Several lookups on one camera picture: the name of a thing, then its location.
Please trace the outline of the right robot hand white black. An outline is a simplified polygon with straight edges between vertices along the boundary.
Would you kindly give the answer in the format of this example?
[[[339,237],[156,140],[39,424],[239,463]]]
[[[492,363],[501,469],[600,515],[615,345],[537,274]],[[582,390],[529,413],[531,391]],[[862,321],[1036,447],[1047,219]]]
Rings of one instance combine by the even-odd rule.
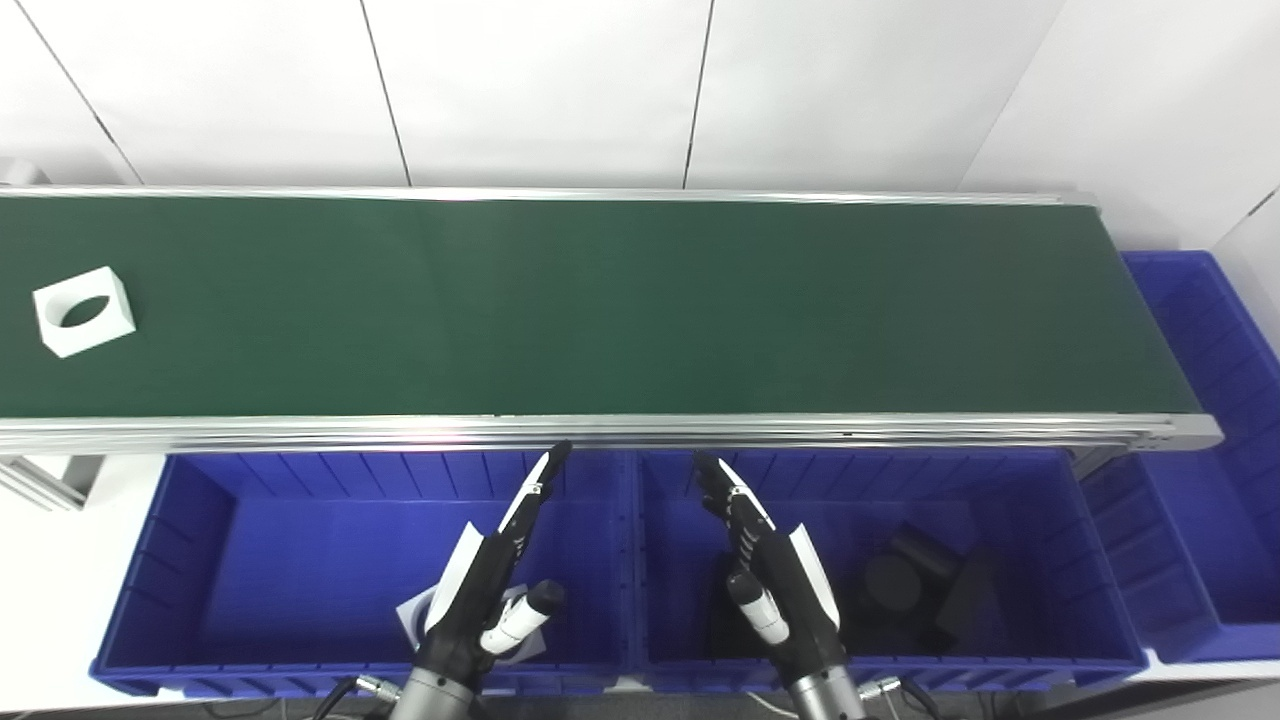
[[[721,457],[694,455],[703,506],[727,530],[724,587],[765,646],[785,685],[829,679],[849,660],[840,614],[812,538],[781,532],[748,483]]]

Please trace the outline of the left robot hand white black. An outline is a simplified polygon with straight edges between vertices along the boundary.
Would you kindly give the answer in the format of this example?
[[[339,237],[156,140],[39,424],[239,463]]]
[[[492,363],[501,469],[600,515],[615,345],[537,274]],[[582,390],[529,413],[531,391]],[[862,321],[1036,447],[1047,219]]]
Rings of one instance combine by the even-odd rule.
[[[413,657],[413,670],[433,674],[434,684],[476,689],[498,657],[563,607],[566,589],[554,580],[530,585],[512,600],[504,593],[572,448],[561,441],[539,457],[493,533],[465,527],[436,583]]]

